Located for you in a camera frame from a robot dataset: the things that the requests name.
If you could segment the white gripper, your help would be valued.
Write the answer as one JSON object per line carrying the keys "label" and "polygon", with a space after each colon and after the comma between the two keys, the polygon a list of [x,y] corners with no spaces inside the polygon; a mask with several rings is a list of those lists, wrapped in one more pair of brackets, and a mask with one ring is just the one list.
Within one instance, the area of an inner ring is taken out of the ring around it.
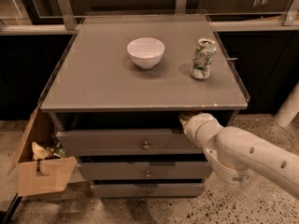
{"label": "white gripper", "polygon": [[212,115],[200,111],[181,112],[178,118],[188,139],[201,148],[223,129]]}

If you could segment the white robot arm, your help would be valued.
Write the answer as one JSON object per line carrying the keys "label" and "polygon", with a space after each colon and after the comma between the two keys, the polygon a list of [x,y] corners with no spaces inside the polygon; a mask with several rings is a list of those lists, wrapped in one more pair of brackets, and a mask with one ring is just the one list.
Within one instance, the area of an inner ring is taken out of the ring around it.
{"label": "white robot arm", "polygon": [[253,133],[223,127],[208,113],[183,112],[178,118],[222,181],[244,186],[256,172],[299,199],[299,156]]}

